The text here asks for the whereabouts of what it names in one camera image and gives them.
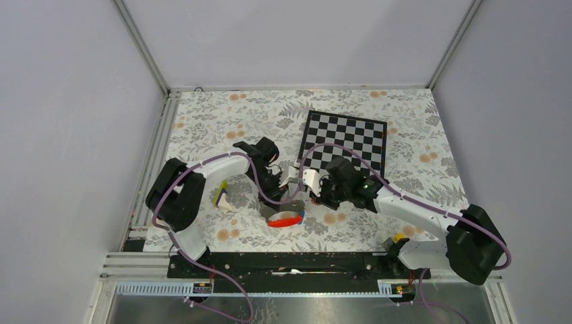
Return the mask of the metal keyring holder red handle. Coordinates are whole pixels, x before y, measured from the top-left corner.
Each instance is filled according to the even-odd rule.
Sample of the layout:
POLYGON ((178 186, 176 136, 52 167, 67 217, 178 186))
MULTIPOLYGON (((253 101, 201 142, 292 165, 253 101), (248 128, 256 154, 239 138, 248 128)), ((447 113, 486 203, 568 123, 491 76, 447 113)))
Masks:
POLYGON ((276 193, 272 200, 285 202, 275 204, 259 196, 259 212, 269 227, 284 228, 302 224, 306 214, 306 204, 302 199, 291 198, 288 189, 276 193))

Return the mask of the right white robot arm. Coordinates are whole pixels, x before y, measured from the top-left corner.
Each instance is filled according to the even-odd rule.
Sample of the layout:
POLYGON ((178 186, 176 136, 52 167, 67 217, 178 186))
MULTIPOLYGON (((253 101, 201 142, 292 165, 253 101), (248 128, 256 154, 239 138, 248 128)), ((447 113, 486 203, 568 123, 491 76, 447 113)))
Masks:
POLYGON ((434 236, 427 242, 397 240, 389 250, 393 255, 387 259, 393 277, 403 278, 413 269, 444 269, 481 286, 498 269, 507 245, 482 207, 447 209, 405 192, 377 173, 364 176, 344 157, 333 159, 326 171, 325 178, 314 170, 303 175, 316 204, 338 209, 341 203, 350 202, 359 209, 406 221, 434 236))

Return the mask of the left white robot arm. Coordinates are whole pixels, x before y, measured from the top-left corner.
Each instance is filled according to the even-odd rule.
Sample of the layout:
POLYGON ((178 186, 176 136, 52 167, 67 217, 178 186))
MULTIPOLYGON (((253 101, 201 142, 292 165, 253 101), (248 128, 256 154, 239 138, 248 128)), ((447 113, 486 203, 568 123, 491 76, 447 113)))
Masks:
POLYGON ((256 144, 235 143, 226 153, 188 165, 168 160, 147 194, 145 205, 152 211, 152 224, 167 232, 173 245, 185 255, 183 268, 192 277, 202 277, 209 268, 203 255, 207 245, 195 220, 204 197, 224 180, 245 175, 256 185, 259 199, 277 211, 287 191, 281 174, 269 166, 279 157, 276 144, 267 137, 256 144))

